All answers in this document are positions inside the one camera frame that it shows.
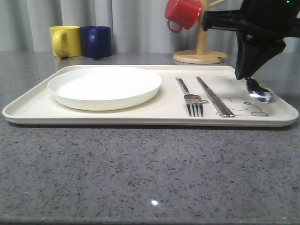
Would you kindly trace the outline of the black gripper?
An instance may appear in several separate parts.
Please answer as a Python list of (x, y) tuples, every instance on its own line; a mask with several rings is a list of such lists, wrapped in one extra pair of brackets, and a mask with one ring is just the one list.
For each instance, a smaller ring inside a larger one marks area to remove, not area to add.
[(237, 33), (238, 80), (250, 78), (286, 47), (283, 38), (300, 36), (298, 0), (244, 0), (239, 10), (206, 11), (202, 28)]

